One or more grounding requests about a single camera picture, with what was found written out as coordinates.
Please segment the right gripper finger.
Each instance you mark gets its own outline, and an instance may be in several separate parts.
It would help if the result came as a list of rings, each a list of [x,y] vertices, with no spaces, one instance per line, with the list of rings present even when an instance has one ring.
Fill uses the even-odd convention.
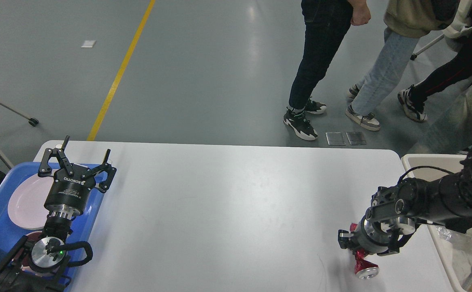
[[[412,235],[397,235],[389,241],[387,250],[382,253],[377,253],[378,256],[393,255],[399,253],[399,250],[410,240]]]
[[[356,251],[360,244],[358,242],[358,236],[347,230],[338,230],[338,244],[341,249],[347,249],[350,251]]]

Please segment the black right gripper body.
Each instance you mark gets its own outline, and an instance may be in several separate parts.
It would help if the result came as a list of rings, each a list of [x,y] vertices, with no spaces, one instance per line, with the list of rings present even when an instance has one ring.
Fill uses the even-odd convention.
[[[370,255],[386,251],[389,241],[395,236],[392,231],[383,231],[380,223],[371,223],[366,219],[351,224],[351,231],[358,236],[360,246]]]

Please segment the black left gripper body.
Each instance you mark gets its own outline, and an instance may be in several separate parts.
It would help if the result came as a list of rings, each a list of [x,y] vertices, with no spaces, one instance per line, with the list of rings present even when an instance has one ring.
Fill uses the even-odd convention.
[[[51,217],[73,217],[84,213],[91,189],[95,187],[94,176],[82,178],[76,173],[69,176],[65,170],[53,174],[53,184],[49,190],[44,207]]]

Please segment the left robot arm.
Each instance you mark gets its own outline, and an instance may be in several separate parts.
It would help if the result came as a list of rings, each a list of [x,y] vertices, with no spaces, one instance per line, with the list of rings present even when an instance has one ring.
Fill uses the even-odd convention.
[[[0,185],[0,292],[63,292],[92,260],[88,237],[117,169],[110,151],[98,165],[71,163],[68,141]]]

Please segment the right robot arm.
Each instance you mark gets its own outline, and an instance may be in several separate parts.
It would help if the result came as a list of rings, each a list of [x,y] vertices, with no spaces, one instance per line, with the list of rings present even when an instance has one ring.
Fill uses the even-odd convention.
[[[466,233],[472,227],[472,146],[462,170],[434,181],[407,178],[378,187],[364,217],[349,231],[338,231],[338,244],[358,254],[398,253],[422,224]]]

